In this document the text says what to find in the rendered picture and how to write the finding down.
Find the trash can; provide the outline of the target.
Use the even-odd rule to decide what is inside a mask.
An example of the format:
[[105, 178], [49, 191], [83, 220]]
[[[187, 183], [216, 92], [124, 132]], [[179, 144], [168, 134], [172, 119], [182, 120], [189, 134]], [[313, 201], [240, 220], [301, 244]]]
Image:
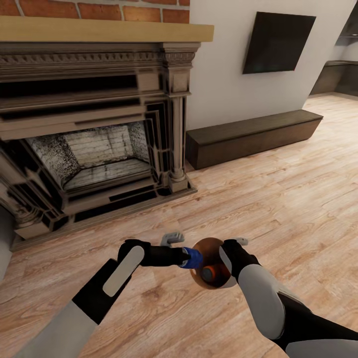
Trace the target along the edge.
[[219, 254], [219, 247], [223, 245], [223, 241], [218, 238], [208, 237], [200, 240], [193, 246], [194, 250], [200, 251], [203, 259], [203, 264], [196, 270], [190, 269], [190, 274], [193, 280], [202, 288], [208, 290], [217, 290], [223, 288], [230, 288], [237, 284], [236, 278], [231, 275], [231, 278], [220, 278], [219, 280], [207, 282], [202, 278], [201, 272], [203, 267], [221, 264], [221, 257]]

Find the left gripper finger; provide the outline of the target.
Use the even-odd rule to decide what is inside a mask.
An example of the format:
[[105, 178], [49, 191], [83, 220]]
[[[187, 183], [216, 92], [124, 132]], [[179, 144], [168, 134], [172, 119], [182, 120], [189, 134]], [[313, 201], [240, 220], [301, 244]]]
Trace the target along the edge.
[[191, 255], [183, 252], [182, 253], [182, 261], [188, 260], [188, 259], [191, 259]]

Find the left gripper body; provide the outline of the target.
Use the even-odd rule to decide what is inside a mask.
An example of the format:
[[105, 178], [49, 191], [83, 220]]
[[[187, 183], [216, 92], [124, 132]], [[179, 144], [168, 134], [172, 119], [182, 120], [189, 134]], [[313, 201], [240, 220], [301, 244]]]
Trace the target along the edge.
[[160, 251], [160, 259], [156, 267], [170, 267], [172, 265], [182, 265], [182, 247], [169, 248], [158, 246]]

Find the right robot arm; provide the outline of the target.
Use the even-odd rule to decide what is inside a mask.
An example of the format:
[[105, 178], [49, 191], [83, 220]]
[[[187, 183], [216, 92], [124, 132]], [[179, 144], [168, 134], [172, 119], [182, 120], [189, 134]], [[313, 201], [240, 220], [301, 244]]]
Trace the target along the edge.
[[246, 298], [258, 331], [290, 358], [358, 358], [358, 332], [315, 315], [241, 246], [244, 238], [219, 247], [221, 261]]

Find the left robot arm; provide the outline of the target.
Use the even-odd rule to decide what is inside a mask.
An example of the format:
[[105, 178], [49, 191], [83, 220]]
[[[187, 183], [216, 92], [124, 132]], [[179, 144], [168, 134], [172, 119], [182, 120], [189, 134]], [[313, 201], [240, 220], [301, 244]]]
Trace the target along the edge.
[[89, 339], [123, 292], [138, 265], [182, 265], [191, 255], [172, 243], [185, 241], [182, 233], [165, 234], [160, 246], [127, 239], [117, 261], [109, 259], [56, 317], [12, 358], [78, 358]]

